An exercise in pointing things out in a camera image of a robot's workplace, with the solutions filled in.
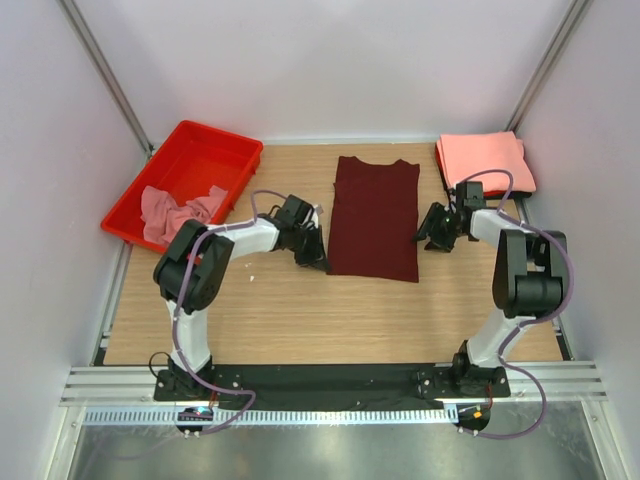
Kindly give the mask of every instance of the metal floor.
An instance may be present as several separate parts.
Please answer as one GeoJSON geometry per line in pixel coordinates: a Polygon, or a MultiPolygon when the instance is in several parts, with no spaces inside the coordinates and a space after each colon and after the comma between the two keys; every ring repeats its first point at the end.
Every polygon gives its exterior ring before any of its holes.
{"type": "MultiPolygon", "coordinates": [[[[535,403],[496,404],[487,431],[515,432],[535,403]]],[[[582,406],[550,403],[543,425],[518,440],[458,434],[451,425],[242,427],[175,439],[135,461],[174,427],[83,427],[72,480],[605,479],[582,406]],[[99,452],[96,445],[101,445],[99,452]]]]}

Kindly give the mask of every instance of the crumpled pink cloth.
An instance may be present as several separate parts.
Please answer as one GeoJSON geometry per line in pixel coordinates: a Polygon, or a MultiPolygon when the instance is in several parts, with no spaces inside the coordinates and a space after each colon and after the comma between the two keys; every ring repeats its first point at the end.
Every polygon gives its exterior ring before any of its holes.
{"type": "Polygon", "coordinates": [[[168,192],[146,186],[141,201],[144,239],[163,247],[169,246],[182,224],[190,218],[208,223],[226,196],[226,190],[214,185],[208,197],[189,200],[184,207],[179,207],[168,192]]]}

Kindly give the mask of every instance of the pink cloth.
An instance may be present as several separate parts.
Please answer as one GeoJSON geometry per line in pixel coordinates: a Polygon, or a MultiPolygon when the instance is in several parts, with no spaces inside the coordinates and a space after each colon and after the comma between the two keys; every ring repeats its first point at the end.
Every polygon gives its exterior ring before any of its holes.
{"type": "MultiPolygon", "coordinates": [[[[513,190],[535,192],[536,184],[524,161],[524,145],[513,132],[488,135],[441,135],[437,143],[441,168],[449,188],[466,177],[490,168],[502,168],[513,174],[513,190]]],[[[509,179],[490,173],[474,179],[487,192],[505,192],[509,179]]]]}
{"type": "Polygon", "coordinates": [[[143,235],[148,242],[169,246],[173,238],[190,218],[208,223],[227,195],[227,191],[216,187],[209,190],[208,197],[189,200],[179,207],[168,192],[147,186],[142,192],[142,220],[145,222],[143,235]]]}

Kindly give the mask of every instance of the metal pole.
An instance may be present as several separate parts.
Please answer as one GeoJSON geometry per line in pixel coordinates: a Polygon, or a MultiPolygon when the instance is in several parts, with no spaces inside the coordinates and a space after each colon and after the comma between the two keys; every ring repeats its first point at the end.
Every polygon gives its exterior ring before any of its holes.
{"type": "MultiPolygon", "coordinates": [[[[514,363],[541,382],[549,401],[606,401],[600,374],[593,362],[514,363]]],[[[512,396],[495,402],[540,401],[533,382],[518,372],[507,371],[512,396]]],[[[60,399],[61,407],[153,407],[167,402],[153,400],[156,379],[148,367],[74,367],[60,399]]],[[[447,398],[445,403],[478,403],[484,399],[447,398]]]]}
{"type": "Polygon", "coordinates": [[[571,2],[571,6],[562,19],[562,23],[560,23],[553,40],[551,40],[540,64],[536,68],[531,80],[529,80],[527,88],[525,88],[522,97],[520,97],[520,101],[511,115],[509,123],[507,123],[506,131],[515,132],[520,128],[522,120],[531,108],[538,93],[540,93],[547,78],[549,78],[549,74],[569,43],[569,39],[576,31],[580,21],[584,18],[592,3],[593,0],[573,0],[573,2],[571,2]]]}
{"type": "Polygon", "coordinates": [[[122,112],[122,115],[129,124],[129,127],[133,131],[133,134],[138,139],[138,142],[140,142],[140,146],[144,150],[147,157],[150,157],[153,150],[153,145],[149,141],[149,138],[142,128],[138,117],[131,107],[131,104],[122,91],[122,88],[120,87],[116,76],[113,74],[109,63],[100,50],[100,46],[91,33],[91,29],[87,25],[87,22],[82,16],[82,13],[80,13],[75,0],[57,1],[63,12],[65,13],[67,19],[69,20],[69,23],[78,35],[80,42],[85,47],[87,54],[98,70],[98,73],[102,77],[102,80],[109,90],[109,93],[111,93],[113,100],[116,102],[116,105],[118,105],[120,112],[122,112]]]}

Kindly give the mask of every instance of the white cable channel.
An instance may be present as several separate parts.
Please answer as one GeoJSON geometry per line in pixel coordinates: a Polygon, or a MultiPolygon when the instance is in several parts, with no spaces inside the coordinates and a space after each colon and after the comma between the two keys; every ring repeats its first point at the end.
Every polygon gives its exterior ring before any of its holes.
{"type": "MultiPolygon", "coordinates": [[[[206,427],[229,419],[236,412],[218,410],[211,421],[180,421],[185,407],[89,407],[84,426],[199,425],[206,427]]],[[[456,405],[439,410],[407,410],[393,412],[270,412],[250,410],[234,422],[234,426],[317,426],[317,425],[397,425],[421,423],[457,423],[456,405]]]]}

